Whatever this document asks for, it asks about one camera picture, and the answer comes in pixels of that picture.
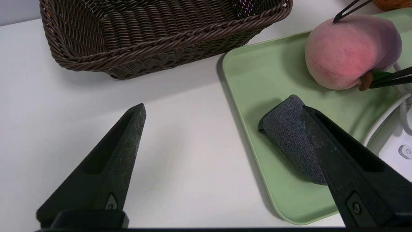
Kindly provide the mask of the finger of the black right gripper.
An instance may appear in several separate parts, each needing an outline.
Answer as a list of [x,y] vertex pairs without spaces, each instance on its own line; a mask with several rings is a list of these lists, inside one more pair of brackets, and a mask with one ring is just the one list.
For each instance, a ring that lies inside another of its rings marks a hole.
[[338,14],[335,15],[333,19],[333,23],[337,23],[341,19],[349,16],[350,14],[356,12],[357,10],[363,8],[364,6],[373,2],[373,0],[365,0],[362,4],[358,4],[359,0],[353,0],[349,5],[347,5],[343,10],[341,10]]
[[369,89],[403,85],[412,83],[412,68],[408,67],[397,72],[383,72],[374,69],[372,70],[372,76],[373,80]]

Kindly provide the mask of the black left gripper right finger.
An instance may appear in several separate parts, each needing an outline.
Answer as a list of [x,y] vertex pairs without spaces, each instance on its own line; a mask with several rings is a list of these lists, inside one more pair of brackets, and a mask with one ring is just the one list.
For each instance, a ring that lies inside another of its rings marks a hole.
[[320,111],[301,122],[346,227],[411,227],[411,182]]

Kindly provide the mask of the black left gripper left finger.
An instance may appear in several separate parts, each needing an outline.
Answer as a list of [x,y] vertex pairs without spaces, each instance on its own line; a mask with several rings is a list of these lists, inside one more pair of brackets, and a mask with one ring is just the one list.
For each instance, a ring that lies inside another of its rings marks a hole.
[[125,229],[123,211],[146,119],[128,109],[37,210],[41,229]]

